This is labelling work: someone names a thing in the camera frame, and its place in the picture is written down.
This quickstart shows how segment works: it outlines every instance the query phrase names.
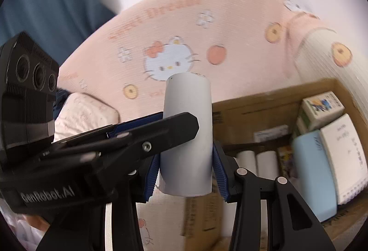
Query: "camera lens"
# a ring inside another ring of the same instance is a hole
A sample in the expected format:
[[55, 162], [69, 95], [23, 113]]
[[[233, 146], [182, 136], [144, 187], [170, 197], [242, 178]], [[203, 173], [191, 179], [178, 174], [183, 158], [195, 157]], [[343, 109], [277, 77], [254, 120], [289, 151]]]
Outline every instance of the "camera lens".
[[56, 87], [56, 79], [54, 75], [50, 75], [49, 77], [49, 89], [50, 91], [54, 91]]
[[38, 90], [41, 90], [45, 84], [45, 72], [40, 64], [37, 64], [33, 72], [33, 84]]
[[27, 79], [29, 74], [29, 60], [26, 55], [19, 58], [15, 73], [19, 82], [24, 82]]

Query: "black camera housing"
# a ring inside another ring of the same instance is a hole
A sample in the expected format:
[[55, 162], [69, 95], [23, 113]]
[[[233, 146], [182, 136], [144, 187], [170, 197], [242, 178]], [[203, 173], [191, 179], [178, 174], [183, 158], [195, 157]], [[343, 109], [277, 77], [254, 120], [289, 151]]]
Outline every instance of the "black camera housing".
[[0, 170], [47, 148], [59, 65], [25, 32], [0, 47]]

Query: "hello kitty bedsheet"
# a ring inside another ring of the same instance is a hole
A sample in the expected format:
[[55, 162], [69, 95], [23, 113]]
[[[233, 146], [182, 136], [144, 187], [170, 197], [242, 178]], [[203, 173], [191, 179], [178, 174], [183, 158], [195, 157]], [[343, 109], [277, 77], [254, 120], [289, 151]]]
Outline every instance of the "hello kitty bedsheet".
[[295, 55], [319, 27], [308, 0], [145, 0], [92, 34], [58, 85], [102, 100], [121, 121], [162, 111], [165, 81], [179, 72], [208, 77], [213, 102], [265, 92], [300, 83]]

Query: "white notebook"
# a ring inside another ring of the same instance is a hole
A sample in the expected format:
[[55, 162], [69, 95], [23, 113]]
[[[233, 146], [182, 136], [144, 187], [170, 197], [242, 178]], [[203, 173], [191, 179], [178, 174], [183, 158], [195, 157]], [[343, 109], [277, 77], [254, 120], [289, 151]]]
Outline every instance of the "white notebook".
[[333, 174], [337, 203], [345, 204], [368, 183], [364, 151], [349, 115], [323, 127], [321, 139]]

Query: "yellow donut print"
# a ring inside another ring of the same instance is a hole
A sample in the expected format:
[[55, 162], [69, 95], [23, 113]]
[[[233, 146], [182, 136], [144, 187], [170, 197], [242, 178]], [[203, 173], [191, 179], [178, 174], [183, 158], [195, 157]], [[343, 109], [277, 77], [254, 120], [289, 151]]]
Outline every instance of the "yellow donut print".
[[350, 49], [348, 49], [342, 43], [334, 42], [331, 46], [331, 50], [333, 60], [335, 64], [339, 67], [347, 66], [353, 58]]
[[124, 87], [124, 95], [128, 99], [135, 99], [138, 96], [138, 87], [135, 85], [128, 85]]
[[281, 38], [282, 26], [279, 23], [270, 24], [265, 33], [266, 40], [270, 43], [276, 43]]

